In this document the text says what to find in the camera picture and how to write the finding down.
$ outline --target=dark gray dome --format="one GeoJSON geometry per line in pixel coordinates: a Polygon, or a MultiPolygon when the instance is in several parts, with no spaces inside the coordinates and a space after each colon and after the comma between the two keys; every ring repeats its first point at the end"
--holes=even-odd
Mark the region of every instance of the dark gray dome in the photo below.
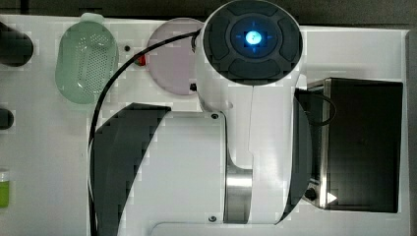
{"type": "Polygon", "coordinates": [[[224,78],[247,86],[274,83],[300,60],[303,41],[297,23],[264,1],[223,6],[203,32],[206,56],[224,78]]]}

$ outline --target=yellow-green object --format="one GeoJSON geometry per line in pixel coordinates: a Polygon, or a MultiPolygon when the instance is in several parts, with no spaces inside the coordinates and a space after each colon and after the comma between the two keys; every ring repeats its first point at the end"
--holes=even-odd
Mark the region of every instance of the yellow-green object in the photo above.
{"type": "Polygon", "coordinates": [[[85,13],[61,38],[55,83],[72,102],[95,102],[117,69],[117,44],[103,21],[100,15],[85,13]]]}
{"type": "Polygon", "coordinates": [[[9,205],[9,170],[0,168],[0,207],[9,205]]]}

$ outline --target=black wire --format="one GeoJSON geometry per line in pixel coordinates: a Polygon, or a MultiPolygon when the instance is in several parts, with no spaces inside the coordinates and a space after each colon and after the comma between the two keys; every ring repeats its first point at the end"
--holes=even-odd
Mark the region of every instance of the black wire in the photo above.
{"type": "MultiPolygon", "coordinates": [[[[92,140],[94,139],[94,134],[95,134],[95,127],[97,125],[97,120],[98,120],[98,115],[100,113],[101,110],[101,106],[102,103],[105,99],[105,96],[107,95],[107,92],[110,90],[111,86],[114,84],[114,82],[117,80],[117,78],[132,64],[134,63],[136,60],[138,60],[138,58],[140,58],[141,56],[144,56],[145,54],[147,54],[148,52],[155,50],[156,48],[163,46],[165,44],[171,43],[173,41],[177,41],[180,39],[184,39],[187,37],[192,36],[193,38],[197,37],[200,33],[200,29],[197,31],[193,31],[193,32],[189,32],[189,33],[184,33],[178,36],[174,36],[171,38],[168,38],[166,40],[163,40],[159,43],[156,43],[144,50],[142,50],[141,52],[135,54],[131,59],[129,59],[125,64],[123,64],[122,67],[119,68],[119,70],[117,70],[116,73],[114,73],[114,75],[110,78],[110,80],[107,82],[107,84],[104,86],[103,91],[101,92],[97,104],[95,106],[95,110],[94,113],[92,114],[92,120],[91,120],[91,127],[89,128],[89,146],[92,143],[92,140]]],[[[90,164],[92,164],[92,155],[90,156],[90,164]]],[[[94,201],[92,200],[92,195],[91,192],[89,191],[89,230],[90,230],[90,235],[91,236],[97,236],[98,232],[97,232],[97,228],[96,228],[96,221],[95,221],[95,208],[94,208],[94,201]]]]}
{"type": "Polygon", "coordinates": [[[329,97],[327,97],[325,95],[312,93],[311,96],[321,98],[321,99],[325,100],[326,102],[328,102],[331,105],[331,108],[332,108],[333,112],[332,112],[332,115],[330,116],[330,118],[328,118],[326,121],[323,121],[323,122],[309,121],[310,125],[312,125],[312,126],[328,125],[334,119],[334,117],[336,116],[336,105],[334,104],[334,102],[329,97]]]}
{"type": "Polygon", "coordinates": [[[295,94],[294,95],[297,98],[297,100],[300,101],[300,104],[303,107],[304,111],[306,112],[307,117],[309,119],[309,123],[310,123],[311,126],[321,127],[321,126],[328,125],[334,119],[334,117],[336,116],[336,112],[337,112],[336,105],[334,104],[334,102],[329,97],[327,97],[325,95],[321,95],[321,94],[312,93],[309,90],[303,90],[303,89],[299,89],[299,88],[297,88],[295,90],[295,94]],[[315,122],[315,121],[313,121],[311,119],[310,115],[308,114],[308,113],[310,113],[310,108],[307,107],[307,105],[304,103],[305,101],[301,97],[302,95],[314,96],[314,97],[320,98],[320,99],[328,102],[330,104],[330,106],[331,106],[330,111],[332,111],[330,113],[330,117],[326,121],[323,121],[323,122],[315,122]]]}

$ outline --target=round disc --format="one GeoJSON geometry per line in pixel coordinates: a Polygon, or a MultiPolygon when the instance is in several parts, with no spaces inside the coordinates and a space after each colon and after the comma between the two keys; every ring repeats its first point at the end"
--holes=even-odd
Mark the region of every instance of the round disc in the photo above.
{"type": "MultiPolygon", "coordinates": [[[[189,18],[178,18],[160,26],[150,37],[148,46],[170,37],[199,30],[203,23],[189,18]]],[[[163,89],[179,95],[194,94],[190,84],[194,76],[195,55],[191,37],[166,44],[147,54],[147,66],[153,80],[163,89]]]]}

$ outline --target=blue light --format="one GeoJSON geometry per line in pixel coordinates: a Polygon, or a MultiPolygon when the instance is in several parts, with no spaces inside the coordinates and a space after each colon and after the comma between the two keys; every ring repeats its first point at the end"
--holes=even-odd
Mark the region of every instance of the blue light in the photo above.
{"type": "Polygon", "coordinates": [[[257,31],[249,31],[246,33],[246,41],[251,45],[258,44],[261,42],[261,40],[262,36],[257,31]]]}

